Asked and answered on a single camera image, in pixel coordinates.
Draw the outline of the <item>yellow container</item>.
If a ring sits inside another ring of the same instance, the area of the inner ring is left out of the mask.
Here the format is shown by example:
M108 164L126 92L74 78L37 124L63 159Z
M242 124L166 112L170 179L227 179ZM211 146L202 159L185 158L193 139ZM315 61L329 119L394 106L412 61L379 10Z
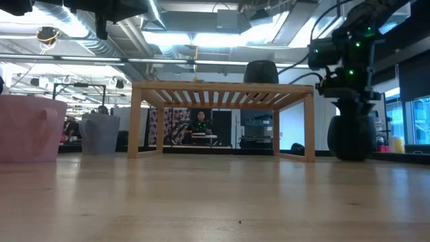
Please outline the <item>yellow container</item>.
M404 141L401 137L391 136L388 144L391 153L405 153Z

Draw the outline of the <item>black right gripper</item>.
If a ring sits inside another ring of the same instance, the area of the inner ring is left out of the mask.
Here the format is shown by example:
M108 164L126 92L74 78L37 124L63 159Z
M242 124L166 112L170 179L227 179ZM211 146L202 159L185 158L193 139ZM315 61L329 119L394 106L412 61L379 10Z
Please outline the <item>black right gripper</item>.
M338 98L335 106L341 116L369 116L372 103L364 101L380 99L380 95L372 91L370 82L374 72L374 46L381 35L332 39L341 46L341 59L337 64L323 68L326 75L320 78L315 88L324 97Z

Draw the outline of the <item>silver ventilation duct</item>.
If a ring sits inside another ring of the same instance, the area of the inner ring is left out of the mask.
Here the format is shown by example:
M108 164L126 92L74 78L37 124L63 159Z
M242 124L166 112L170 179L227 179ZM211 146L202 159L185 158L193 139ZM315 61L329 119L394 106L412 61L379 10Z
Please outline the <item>silver ventilation duct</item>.
M95 56L121 57L124 55L111 40L97 37L95 28L87 21L87 17L72 13L66 7L39 1L34 4L34 9L51 17L56 27L67 35L67 40L78 42Z

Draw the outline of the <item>black tall cabinet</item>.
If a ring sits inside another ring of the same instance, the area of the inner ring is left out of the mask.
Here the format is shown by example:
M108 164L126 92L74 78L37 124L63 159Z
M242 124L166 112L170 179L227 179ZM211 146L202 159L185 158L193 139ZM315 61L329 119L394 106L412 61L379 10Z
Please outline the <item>black tall cabinet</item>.
M230 147L231 144L231 111L212 112L212 132L218 137L218 145Z

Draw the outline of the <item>lavender coffee mug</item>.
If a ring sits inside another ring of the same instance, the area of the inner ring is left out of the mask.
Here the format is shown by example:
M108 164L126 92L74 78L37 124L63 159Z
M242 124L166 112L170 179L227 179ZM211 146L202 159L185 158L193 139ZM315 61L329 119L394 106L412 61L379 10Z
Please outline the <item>lavender coffee mug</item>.
M81 149L84 155L113 155L120 127L120 118L107 114L84 114L80 124Z

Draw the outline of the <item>black mug orange inside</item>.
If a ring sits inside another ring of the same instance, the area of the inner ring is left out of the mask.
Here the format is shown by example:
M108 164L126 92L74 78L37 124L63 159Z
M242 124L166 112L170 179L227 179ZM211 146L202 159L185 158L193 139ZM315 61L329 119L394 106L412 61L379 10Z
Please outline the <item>black mug orange inside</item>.
M369 116L334 116L327 135L331 154L344 161L363 161L376 150L376 128Z

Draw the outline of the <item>pink coffee mug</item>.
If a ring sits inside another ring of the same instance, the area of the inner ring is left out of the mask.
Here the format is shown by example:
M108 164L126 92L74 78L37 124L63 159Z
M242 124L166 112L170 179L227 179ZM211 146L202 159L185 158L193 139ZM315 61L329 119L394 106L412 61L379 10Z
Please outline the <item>pink coffee mug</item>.
M55 99L0 95L0 163L55 162L66 112Z

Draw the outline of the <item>person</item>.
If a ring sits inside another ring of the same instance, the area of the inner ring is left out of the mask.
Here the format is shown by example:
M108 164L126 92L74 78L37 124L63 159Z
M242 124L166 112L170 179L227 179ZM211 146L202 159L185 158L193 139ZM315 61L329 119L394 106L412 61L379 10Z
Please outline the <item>person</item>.
M185 129L183 143L187 145L207 145L210 142L208 138L193 138L194 133L212 135L212 125L206 120L203 110L197 113L196 119Z
M67 127L65 130L65 135L67 136L67 140L69 142L74 142L81 138L79 132L79 123L73 117L69 116L67 118L66 125Z

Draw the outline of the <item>slatted wooden rack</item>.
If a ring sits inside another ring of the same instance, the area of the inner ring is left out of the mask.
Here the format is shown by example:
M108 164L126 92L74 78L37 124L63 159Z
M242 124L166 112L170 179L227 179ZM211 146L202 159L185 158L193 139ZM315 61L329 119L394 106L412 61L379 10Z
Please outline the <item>slatted wooden rack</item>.
M155 151L140 152L141 104L157 109ZM280 112L296 102L304 103L304 154L280 152ZM271 110L273 112L273 154L285 159L316 161L314 133L314 91L310 85L266 83L217 83L197 81L137 81L132 84L128 158L159 155L164 149L165 108L222 108Z

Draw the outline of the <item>all black coffee mug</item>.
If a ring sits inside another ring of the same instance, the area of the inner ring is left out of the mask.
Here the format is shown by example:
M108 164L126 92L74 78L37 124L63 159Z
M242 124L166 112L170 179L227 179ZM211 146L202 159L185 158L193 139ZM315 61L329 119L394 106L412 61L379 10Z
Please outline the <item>all black coffee mug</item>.
M247 64L243 78L244 83L278 84L277 67L271 60L254 60Z

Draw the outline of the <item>floral patterned panel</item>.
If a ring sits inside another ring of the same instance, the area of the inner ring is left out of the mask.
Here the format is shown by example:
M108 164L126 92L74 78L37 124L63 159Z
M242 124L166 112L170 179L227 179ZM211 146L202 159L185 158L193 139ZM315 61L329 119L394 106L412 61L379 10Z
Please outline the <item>floral patterned panel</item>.
M148 145L157 144L158 111L155 108L149 110L146 133ZM163 118L163 144L181 145L185 136L185 129L191 123L191 111L186 108L165 108Z

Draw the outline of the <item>grey ceiling box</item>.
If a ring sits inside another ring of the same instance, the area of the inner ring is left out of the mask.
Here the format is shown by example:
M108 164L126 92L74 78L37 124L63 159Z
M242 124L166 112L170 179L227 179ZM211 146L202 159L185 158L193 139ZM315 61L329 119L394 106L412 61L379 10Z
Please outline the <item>grey ceiling box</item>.
M239 15L237 10L219 9L216 12L216 31L238 34Z

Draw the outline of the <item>black metal frame stand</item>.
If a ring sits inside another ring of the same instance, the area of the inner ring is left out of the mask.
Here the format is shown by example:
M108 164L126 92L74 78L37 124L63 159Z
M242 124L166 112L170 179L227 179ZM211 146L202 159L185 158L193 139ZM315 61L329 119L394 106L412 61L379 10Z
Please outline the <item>black metal frame stand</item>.
M56 99L57 95L60 94L62 92L62 90L57 91L56 88L58 86L62 86L62 87L69 87L69 86L73 86L76 88L89 88L89 87L100 87L102 88L103 92L102 92L102 99L101 99L101 104L104 105L105 104L105 97L106 97L106 85L101 85L101 84L88 84L88 83L54 83L53 86L53 92L52 92L52 99Z

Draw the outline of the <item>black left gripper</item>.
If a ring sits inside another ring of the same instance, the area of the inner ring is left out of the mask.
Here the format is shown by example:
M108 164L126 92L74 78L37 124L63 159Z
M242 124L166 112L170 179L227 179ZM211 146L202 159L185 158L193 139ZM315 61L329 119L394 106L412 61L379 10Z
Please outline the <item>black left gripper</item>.
M148 12L146 0L63 0L70 9L90 11L95 14L96 35L101 40L108 38L106 25Z

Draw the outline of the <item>grey printer stack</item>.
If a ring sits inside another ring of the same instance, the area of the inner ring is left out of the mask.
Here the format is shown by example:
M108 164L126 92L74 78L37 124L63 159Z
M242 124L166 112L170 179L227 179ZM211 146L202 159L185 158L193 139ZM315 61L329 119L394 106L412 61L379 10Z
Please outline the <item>grey printer stack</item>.
M273 137L273 115L259 114L252 115L241 119L243 127L243 136L247 138L267 138Z

